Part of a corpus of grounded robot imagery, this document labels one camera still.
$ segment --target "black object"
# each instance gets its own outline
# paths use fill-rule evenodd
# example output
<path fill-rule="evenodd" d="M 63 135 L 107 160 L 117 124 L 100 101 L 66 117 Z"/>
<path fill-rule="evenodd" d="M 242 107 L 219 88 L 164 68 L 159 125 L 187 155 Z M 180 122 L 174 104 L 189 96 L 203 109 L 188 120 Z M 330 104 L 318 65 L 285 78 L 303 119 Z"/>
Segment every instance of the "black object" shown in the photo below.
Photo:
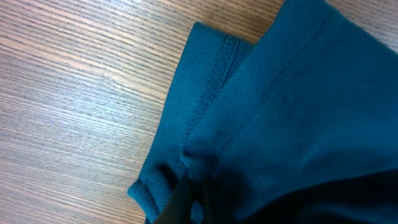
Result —
<path fill-rule="evenodd" d="M 169 202 L 154 224 L 191 224 L 191 209 L 194 201 L 193 185 L 185 174 L 175 187 Z M 211 206 L 211 186 L 205 185 L 202 190 L 204 220 L 202 224 L 217 224 L 214 208 Z"/>

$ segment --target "fabric fold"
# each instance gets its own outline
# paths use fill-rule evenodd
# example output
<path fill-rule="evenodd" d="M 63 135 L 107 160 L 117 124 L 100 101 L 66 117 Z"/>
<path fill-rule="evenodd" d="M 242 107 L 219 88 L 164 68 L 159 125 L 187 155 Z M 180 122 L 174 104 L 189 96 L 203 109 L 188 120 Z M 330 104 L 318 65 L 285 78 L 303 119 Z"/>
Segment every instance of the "fabric fold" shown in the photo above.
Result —
<path fill-rule="evenodd" d="M 256 45 L 195 24 L 129 195 L 153 221 L 189 172 L 237 222 L 394 223 L 397 95 L 398 56 L 324 1 L 286 0 Z"/>

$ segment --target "teal shirt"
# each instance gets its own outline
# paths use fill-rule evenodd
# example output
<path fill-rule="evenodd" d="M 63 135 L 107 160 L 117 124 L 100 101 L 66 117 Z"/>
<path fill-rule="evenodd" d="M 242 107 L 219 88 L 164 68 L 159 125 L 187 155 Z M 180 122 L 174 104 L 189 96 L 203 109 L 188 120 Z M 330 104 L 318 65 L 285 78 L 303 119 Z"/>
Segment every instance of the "teal shirt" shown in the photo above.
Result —
<path fill-rule="evenodd" d="M 398 56 L 324 1 L 286 0 L 256 45 L 194 25 L 128 194 L 153 222 L 188 172 L 237 222 L 398 223 L 397 169 Z"/>

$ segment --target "wooden table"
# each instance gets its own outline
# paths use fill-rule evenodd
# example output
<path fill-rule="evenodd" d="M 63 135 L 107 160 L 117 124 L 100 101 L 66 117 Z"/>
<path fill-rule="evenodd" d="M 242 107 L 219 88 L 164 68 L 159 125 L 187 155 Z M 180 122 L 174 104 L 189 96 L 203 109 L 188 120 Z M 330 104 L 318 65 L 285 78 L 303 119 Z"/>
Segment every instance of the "wooden table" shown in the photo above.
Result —
<path fill-rule="evenodd" d="M 1 0 L 0 223 L 143 223 L 126 195 L 191 26 L 255 42 L 283 0 Z M 333 0 L 398 51 L 398 1 Z"/>

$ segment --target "stitching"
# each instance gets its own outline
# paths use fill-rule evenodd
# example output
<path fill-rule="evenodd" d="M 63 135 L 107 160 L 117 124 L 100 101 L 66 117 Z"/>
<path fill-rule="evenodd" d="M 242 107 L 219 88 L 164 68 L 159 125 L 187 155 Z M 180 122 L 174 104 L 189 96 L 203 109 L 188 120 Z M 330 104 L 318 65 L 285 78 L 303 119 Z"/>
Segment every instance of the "stitching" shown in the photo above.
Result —
<path fill-rule="evenodd" d="M 185 133 L 185 137 L 179 147 L 177 159 L 173 162 L 172 166 L 176 169 L 177 176 L 181 176 L 187 169 L 186 165 L 181 161 L 180 156 L 182 149 L 185 147 L 186 141 L 188 139 L 189 134 L 193 131 L 195 126 L 198 124 L 199 120 L 205 113 L 206 109 L 213 101 L 217 93 L 219 92 L 222 84 L 227 78 L 229 67 L 227 64 L 231 62 L 231 58 L 234 58 L 234 50 L 236 50 L 237 46 L 236 38 L 231 36 L 226 36 L 223 46 L 217 56 L 215 66 L 213 67 L 211 73 L 212 76 L 207 80 L 206 85 L 209 87 L 207 90 L 203 92 L 199 99 L 199 106 L 195 111 L 195 115 L 188 126 L 187 132 Z"/>

